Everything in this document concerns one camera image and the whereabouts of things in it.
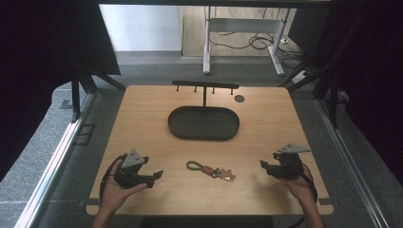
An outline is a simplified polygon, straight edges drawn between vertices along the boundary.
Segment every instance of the hook rack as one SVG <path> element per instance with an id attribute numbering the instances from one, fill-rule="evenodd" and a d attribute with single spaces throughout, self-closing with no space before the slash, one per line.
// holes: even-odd
<path id="1" fill-rule="evenodd" d="M 213 88 L 213 94 L 215 93 L 216 87 L 220 88 L 230 88 L 231 89 L 231 95 L 234 95 L 234 89 L 239 88 L 240 86 L 237 84 L 224 84 L 224 83 L 206 83 L 206 82 L 192 82 L 192 81 L 180 81 L 180 80 L 174 80 L 172 81 L 172 85 L 177 86 L 177 91 L 179 91 L 179 86 L 194 86 L 195 91 L 197 92 L 197 88 L 200 86 L 203 88 L 203 100 L 202 100 L 202 105 L 206 106 L 206 100 L 207 100 L 207 88 L 212 87 Z"/>

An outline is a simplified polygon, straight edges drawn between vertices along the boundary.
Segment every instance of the hand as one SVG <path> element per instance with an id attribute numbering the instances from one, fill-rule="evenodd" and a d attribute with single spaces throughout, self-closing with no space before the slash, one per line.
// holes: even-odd
<path id="1" fill-rule="evenodd" d="M 312 175 L 309 169 L 303 165 L 303 172 L 304 174 L 312 181 Z M 290 191 L 290 193 L 297 198 L 297 200 L 314 200 L 314 196 L 311 192 L 308 182 L 301 176 L 294 180 L 287 180 L 276 178 L 277 180 L 281 181 Z"/>
<path id="2" fill-rule="evenodd" d="M 112 224 L 113 216 L 116 211 L 121 208 L 128 197 L 144 190 L 147 187 L 146 183 L 141 183 L 129 189 L 122 188 L 118 182 L 113 179 L 122 160 L 116 161 L 110 170 L 107 177 L 104 193 L 102 195 L 102 202 L 100 209 L 95 217 L 93 228 L 108 228 Z"/>
<path id="3" fill-rule="evenodd" d="M 144 190 L 147 187 L 145 183 L 142 183 L 129 189 L 122 188 L 119 183 L 113 179 L 113 176 L 121 163 L 122 160 L 118 160 L 113 165 L 109 177 L 107 177 L 100 210 L 106 209 L 109 212 L 115 213 L 125 203 L 125 200 L 128 197 Z"/>
<path id="4" fill-rule="evenodd" d="M 308 167 L 303 165 L 303 173 L 312 181 L 312 175 Z M 305 227 L 307 228 L 323 228 L 323 221 L 317 210 L 317 205 L 313 193 L 311 192 L 308 182 L 301 176 L 294 180 L 286 180 L 276 178 L 284 183 L 290 193 L 297 198 L 299 205 L 302 207 Z"/>

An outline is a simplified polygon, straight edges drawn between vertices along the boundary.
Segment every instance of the wall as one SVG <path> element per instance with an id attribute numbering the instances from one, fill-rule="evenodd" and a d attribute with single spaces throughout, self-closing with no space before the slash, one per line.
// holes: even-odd
<path id="1" fill-rule="evenodd" d="M 177 6 L 100 5 L 115 51 L 182 50 Z"/>

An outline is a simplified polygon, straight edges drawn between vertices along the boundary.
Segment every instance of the table leg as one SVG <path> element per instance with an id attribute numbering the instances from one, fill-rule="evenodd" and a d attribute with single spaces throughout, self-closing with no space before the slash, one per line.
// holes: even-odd
<path id="1" fill-rule="evenodd" d="M 207 7 L 206 18 L 205 18 L 205 40 L 204 40 L 204 53 L 202 60 L 202 72 L 204 74 L 210 73 L 210 10 L 211 7 Z"/>
<path id="2" fill-rule="evenodd" d="M 281 63 L 278 60 L 277 51 L 279 41 L 281 40 L 282 33 L 284 32 L 285 26 L 287 25 L 287 18 L 288 14 L 290 13 L 290 9 L 285 9 L 284 13 L 282 14 L 280 24 L 278 26 L 278 32 L 275 39 L 275 43 L 272 47 L 269 47 L 270 56 L 272 57 L 273 65 L 276 68 L 276 72 L 278 76 L 284 75 L 284 70 L 282 69 Z"/>

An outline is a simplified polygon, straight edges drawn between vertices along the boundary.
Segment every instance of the black curtain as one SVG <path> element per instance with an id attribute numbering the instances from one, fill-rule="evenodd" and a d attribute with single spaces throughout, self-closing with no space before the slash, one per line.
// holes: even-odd
<path id="1" fill-rule="evenodd" d="M 0 180 L 51 105 L 53 90 L 86 75 L 120 75 L 99 6 L 91 1 L 0 1 Z"/>
<path id="2" fill-rule="evenodd" d="M 346 110 L 403 182 L 402 1 L 376 0 L 343 55 L 338 74 Z"/>

